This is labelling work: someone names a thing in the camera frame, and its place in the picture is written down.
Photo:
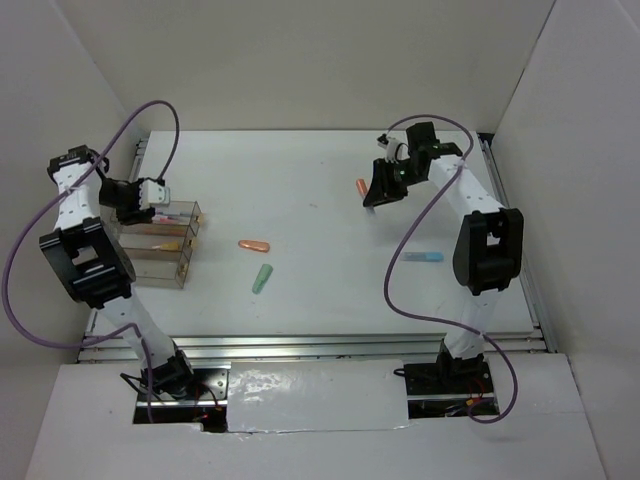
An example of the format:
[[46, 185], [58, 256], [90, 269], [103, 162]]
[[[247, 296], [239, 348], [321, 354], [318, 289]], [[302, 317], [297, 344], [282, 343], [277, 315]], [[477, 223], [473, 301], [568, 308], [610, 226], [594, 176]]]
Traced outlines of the orange capped clear marker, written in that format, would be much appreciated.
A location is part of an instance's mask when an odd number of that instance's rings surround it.
[[[367, 193], [368, 193], [368, 187], [367, 184], [365, 182], [364, 179], [362, 178], [358, 178], [355, 182], [356, 184], [356, 188], [358, 191], [358, 194], [361, 198], [362, 201], [364, 201], [366, 199]], [[370, 216], [370, 217], [374, 217], [375, 216], [375, 210], [372, 207], [367, 207], [365, 205], [363, 205], [364, 210], [366, 211], [366, 213]]]

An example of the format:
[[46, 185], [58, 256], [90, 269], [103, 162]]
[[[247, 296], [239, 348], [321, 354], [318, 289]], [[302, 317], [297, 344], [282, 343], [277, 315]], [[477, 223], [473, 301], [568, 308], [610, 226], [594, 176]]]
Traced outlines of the blue capped clear marker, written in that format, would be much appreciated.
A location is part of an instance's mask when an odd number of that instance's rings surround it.
[[402, 260], [406, 262], [440, 263], [444, 255], [440, 252], [403, 252]]

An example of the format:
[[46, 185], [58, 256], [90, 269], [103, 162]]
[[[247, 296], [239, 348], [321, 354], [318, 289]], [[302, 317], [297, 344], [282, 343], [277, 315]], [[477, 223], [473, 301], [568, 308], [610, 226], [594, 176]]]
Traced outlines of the orange pink highlighter marker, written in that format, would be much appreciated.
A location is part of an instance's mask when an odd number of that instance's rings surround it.
[[163, 243], [151, 247], [155, 251], [175, 252], [181, 250], [181, 244], [178, 242]]

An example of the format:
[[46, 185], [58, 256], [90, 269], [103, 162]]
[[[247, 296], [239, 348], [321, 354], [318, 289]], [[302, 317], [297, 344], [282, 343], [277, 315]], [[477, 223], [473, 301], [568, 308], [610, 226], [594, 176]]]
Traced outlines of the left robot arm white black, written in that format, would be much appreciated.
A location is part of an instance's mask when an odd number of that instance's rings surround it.
[[98, 154], [82, 145], [53, 158], [47, 173], [62, 200], [51, 233], [39, 247], [69, 296], [100, 311], [135, 352], [141, 384], [153, 395], [174, 399], [196, 390], [197, 374], [186, 355], [153, 321], [135, 289], [130, 257], [100, 217], [114, 209], [123, 226], [148, 224], [170, 202], [163, 180], [113, 180], [96, 166]]

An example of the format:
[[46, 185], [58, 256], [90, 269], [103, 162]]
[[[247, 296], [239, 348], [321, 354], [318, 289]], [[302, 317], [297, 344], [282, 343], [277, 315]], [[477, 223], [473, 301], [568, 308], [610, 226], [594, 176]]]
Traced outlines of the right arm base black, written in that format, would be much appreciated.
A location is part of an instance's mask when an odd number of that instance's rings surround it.
[[410, 419], [466, 417], [469, 407], [476, 416], [499, 414], [487, 362], [479, 373], [457, 380], [442, 380], [435, 363], [404, 364], [393, 374], [404, 379]]

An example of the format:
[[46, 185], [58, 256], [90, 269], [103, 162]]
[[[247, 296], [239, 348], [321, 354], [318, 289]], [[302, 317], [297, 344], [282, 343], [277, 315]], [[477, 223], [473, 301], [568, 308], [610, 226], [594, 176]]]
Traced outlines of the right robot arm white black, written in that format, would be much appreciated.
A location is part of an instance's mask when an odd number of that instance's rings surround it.
[[466, 167], [469, 149], [441, 141], [434, 116], [418, 116], [402, 140], [383, 133], [383, 157], [374, 160], [364, 207], [403, 200], [410, 187], [431, 182], [460, 220], [452, 269], [465, 290], [463, 313], [451, 322], [436, 360], [436, 379], [448, 392], [460, 391], [484, 363], [484, 335], [501, 294], [522, 266], [524, 217], [496, 200]]

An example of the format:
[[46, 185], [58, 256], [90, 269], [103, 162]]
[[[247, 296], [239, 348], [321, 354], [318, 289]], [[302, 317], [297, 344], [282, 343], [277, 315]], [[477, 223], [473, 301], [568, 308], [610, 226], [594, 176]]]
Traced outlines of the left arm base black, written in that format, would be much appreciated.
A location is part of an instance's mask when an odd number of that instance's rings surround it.
[[155, 390], [147, 400], [145, 379], [121, 373], [136, 393], [134, 424], [200, 424], [205, 431], [227, 431], [229, 368], [195, 368], [193, 378], [178, 397]]

